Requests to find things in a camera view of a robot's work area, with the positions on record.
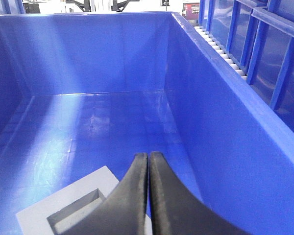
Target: blue crate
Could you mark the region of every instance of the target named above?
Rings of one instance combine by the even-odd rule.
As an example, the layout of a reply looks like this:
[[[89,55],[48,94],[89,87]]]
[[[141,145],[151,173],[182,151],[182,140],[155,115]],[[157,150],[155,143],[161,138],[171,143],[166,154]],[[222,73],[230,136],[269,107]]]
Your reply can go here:
[[[267,1],[206,0],[202,4],[199,24],[234,63],[247,73],[258,26],[258,20],[251,16],[252,9],[265,6]]]
[[[120,180],[156,150],[234,225],[294,234],[294,133],[182,16],[0,16],[0,234],[21,234],[15,213],[45,196],[104,165]]]
[[[0,15],[25,13],[22,0],[0,0]]]
[[[294,131],[294,22],[268,10],[253,13],[261,22],[247,82]]]

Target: white ribbed edge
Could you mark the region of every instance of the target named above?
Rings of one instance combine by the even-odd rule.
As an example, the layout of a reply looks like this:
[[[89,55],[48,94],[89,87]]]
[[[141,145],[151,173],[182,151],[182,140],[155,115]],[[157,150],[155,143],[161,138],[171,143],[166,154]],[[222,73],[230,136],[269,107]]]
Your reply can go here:
[[[237,64],[233,62],[232,59],[229,58],[227,54],[224,53],[224,51],[220,48],[220,46],[217,45],[216,42],[212,40],[212,38],[209,37],[209,35],[206,33],[206,31],[202,28],[202,26],[195,26],[194,27],[197,33],[205,39],[205,41],[223,58],[231,67],[234,69],[235,72],[237,72],[243,80],[246,81],[247,76],[244,73],[243,70],[239,68]]]

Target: black metal frame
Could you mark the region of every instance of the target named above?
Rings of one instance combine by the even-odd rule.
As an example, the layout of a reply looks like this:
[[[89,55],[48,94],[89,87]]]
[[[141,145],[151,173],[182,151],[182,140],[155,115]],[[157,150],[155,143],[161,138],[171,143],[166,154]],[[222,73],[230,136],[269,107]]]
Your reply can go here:
[[[129,4],[130,1],[140,1],[140,0],[126,0],[120,3],[118,3],[118,0],[113,0],[113,5],[111,6],[111,10],[122,12],[124,11],[124,9]]]

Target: blue plastic bin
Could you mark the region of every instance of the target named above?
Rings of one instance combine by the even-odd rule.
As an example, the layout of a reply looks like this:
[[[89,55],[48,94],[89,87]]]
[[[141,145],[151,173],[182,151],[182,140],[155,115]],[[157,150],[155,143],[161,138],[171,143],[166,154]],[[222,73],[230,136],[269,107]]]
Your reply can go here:
[[[265,6],[259,0],[203,1],[199,24],[210,37],[242,69],[248,72],[258,20],[251,16],[252,9]]]
[[[281,1],[280,6],[287,6]],[[259,96],[294,131],[294,15],[273,9],[256,8],[253,16],[261,20],[251,71],[247,81]]]
[[[0,15],[25,13],[22,0],[0,0]]]
[[[199,5],[198,24],[202,26],[205,31],[210,30],[211,7],[213,6],[213,4],[210,4],[211,2],[211,0],[201,0]]]
[[[0,235],[135,152],[252,234],[294,234],[294,133],[177,13],[0,16]]]

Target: bin floor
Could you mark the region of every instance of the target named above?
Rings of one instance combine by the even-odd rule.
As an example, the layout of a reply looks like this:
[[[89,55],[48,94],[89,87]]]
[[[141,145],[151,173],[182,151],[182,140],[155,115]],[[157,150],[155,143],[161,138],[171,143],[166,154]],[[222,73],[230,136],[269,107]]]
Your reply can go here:
[[[151,151],[200,198],[163,90],[24,98],[0,136],[0,235],[22,234],[22,209],[104,165],[121,180]]]

